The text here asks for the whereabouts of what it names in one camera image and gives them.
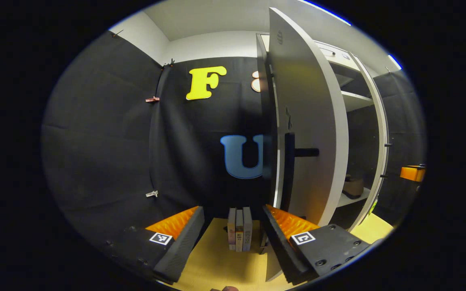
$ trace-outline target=yellow letter f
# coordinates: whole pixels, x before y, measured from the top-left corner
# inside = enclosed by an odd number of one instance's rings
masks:
[[[190,93],[186,95],[187,100],[195,99],[206,99],[211,96],[211,92],[207,90],[206,85],[209,84],[210,88],[215,89],[218,85],[218,74],[224,76],[226,74],[226,68],[223,66],[210,67],[210,68],[198,68],[190,70],[192,74],[192,88]]]

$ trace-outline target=blue letter u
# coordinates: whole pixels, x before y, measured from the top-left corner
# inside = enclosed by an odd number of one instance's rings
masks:
[[[262,175],[263,168],[263,135],[253,136],[253,141],[258,145],[258,164],[253,168],[244,167],[242,162],[242,145],[248,139],[241,135],[228,135],[220,139],[224,145],[224,160],[228,173],[239,179],[253,179]]]

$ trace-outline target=white ceiling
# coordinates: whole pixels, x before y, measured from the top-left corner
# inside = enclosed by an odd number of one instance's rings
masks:
[[[378,74],[386,67],[396,70],[388,53],[365,33],[298,0],[165,0],[145,13],[172,41],[221,31],[268,32],[269,7],[285,13],[312,39],[351,51]]]

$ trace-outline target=orange block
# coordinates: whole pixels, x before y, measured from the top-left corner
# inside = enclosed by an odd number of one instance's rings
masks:
[[[400,177],[407,180],[421,182],[424,179],[425,169],[418,168],[416,166],[402,167],[400,171]]]
[[[274,219],[278,223],[279,227],[283,231],[285,238],[290,239],[290,236],[294,234],[301,234],[302,232],[308,232],[309,230],[315,230],[320,228],[318,225],[306,221],[305,219],[299,218],[295,215],[292,215],[286,211],[283,211],[278,208],[274,208],[266,204],[267,209],[271,212]]]
[[[176,240],[192,215],[194,215],[197,207],[198,206],[179,212],[178,214],[174,214],[169,218],[163,219],[162,221],[146,227],[145,229],[152,232],[159,232],[160,234],[168,234]]]

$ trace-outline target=screw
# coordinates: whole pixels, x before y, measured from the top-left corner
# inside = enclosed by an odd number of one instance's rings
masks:
[[[326,263],[327,263],[326,260],[319,260],[319,261],[316,262],[316,266],[321,267],[321,266],[325,265]]]

